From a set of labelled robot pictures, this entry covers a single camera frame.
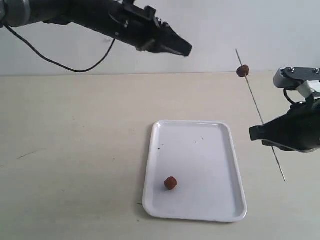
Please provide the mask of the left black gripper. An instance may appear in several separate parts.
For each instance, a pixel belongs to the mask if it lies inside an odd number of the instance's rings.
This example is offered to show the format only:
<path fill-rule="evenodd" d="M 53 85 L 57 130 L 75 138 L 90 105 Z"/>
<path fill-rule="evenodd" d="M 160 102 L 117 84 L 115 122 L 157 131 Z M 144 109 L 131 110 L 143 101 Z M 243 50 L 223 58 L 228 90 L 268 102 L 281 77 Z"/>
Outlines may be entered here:
<path fill-rule="evenodd" d="M 151 6 L 132 0 L 74 0 L 72 22 L 135 47 L 140 52 L 187 57 L 193 46 L 156 17 Z"/>

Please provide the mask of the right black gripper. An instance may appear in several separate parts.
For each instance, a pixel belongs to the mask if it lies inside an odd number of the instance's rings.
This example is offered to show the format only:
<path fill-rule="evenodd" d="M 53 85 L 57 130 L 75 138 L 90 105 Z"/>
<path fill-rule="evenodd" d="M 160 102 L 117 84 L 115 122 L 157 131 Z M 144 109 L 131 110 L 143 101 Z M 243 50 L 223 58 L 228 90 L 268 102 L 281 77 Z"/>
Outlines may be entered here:
<path fill-rule="evenodd" d="M 295 102 L 289 111 L 263 125 L 249 128 L 252 141 L 282 151 L 309 153 L 320 148 L 320 95 L 313 93 L 305 101 Z"/>

